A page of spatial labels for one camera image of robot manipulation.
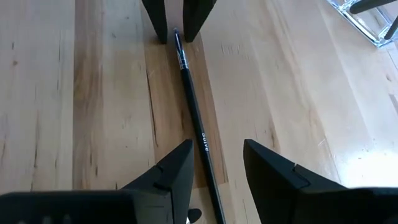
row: wooden plank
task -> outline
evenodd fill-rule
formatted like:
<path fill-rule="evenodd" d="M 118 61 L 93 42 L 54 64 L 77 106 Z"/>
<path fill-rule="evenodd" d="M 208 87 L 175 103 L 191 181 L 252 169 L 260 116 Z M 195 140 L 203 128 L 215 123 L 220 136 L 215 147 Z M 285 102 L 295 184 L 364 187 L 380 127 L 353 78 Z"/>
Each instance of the wooden plank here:
<path fill-rule="evenodd" d="M 226 222 L 234 223 L 234 209 L 231 201 L 229 183 L 220 184 L 218 190 L 220 191 Z M 216 223 L 207 187 L 192 189 L 190 208 L 199 208 L 202 212 L 202 216 L 195 222 L 196 224 Z"/>
<path fill-rule="evenodd" d="M 397 49 L 394 44 L 376 49 L 342 17 L 336 17 L 333 8 L 318 5 L 371 138 L 369 146 L 347 161 L 346 183 L 397 186 L 398 114 L 391 98 L 394 93 L 388 88 L 398 76 L 391 57 Z"/>
<path fill-rule="evenodd" d="M 289 48 L 283 18 L 276 20 L 264 1 L 248 4 L 251 41 L 280 144 L 286 158 L 335 181 L 340 181 L 317 106 L 298 59 Z"/>
<path fill-rule="evenodd" d="M 154 119 L 156 161 L 161 160 L 183 140 L 188 138 L 195 140 L 192 121 L 183 92 L 180 67 L 173 38 L 173 28 L 182 27 L 182 4 L 178 1 L 166 2 L 166 11 L 169 41 L 167 45 L 160 45 L 156 40 L 149 16 L 146 14 L 144 7 L 142 7 L 146 70 Z M 200 36 L 193 43 L 185 44 L 184 47 L 189 59 L 201 117 L 211 149 L 216 180 L 218 184 L 223 184 L 228 181 L 228 178 Z M 194 188 L 206 185 L 196 146 L 195 149 Z"/>
<path fill-rule="evenodd" d="M 243 164 L 251 138 L 279 151 L 242 1 L 218 1 L 201 29 L 236 223 L 259 223 Z"/>
<path fill-rule="evenodd" d="M 267 5 L 274 12 L 275 26 L 280 27 L 278 37 L 284 40 L 284 52 L 291 55 L 291 63 L 297 64 L 296 75 L 319 114 L 340 181 L 348 184 L 348 162 L 371 141 L 325 21 L 315 1 L 302 5 L 269 1 Z"/>
<path fill-rule="evenodd" d="M 144 59 L 137 1 L 76 3 L 75 189 L 118 189 L 154 165 Z"/>
<path fill-rule="evenodd" d="M 0 193 L 72 187 L 73 12 L 0 3 Z"/>

